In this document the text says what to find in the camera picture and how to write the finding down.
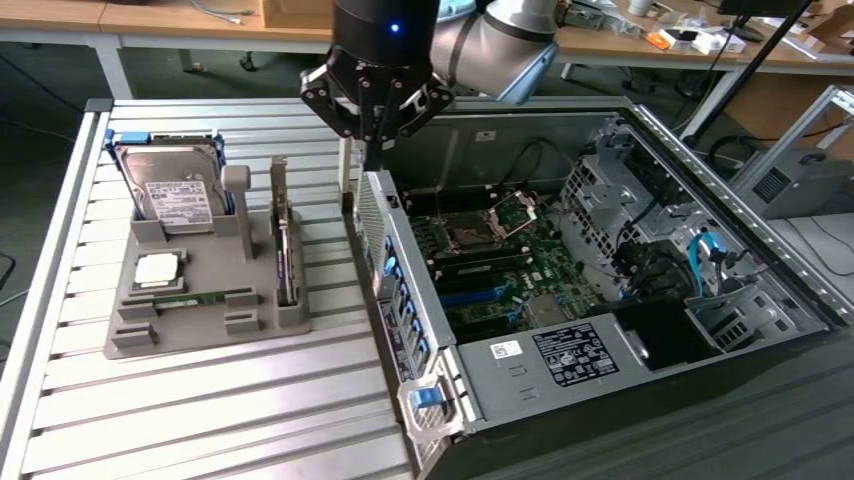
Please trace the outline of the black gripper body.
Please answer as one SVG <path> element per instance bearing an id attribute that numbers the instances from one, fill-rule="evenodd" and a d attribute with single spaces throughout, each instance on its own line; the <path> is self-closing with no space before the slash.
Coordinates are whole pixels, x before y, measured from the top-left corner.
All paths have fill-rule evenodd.
<path id="1" fill-rule="evenodd" d="M 360 106 L 398 108 L 428 83 L 437 1 L 337 1 L 328 71 Z"/>

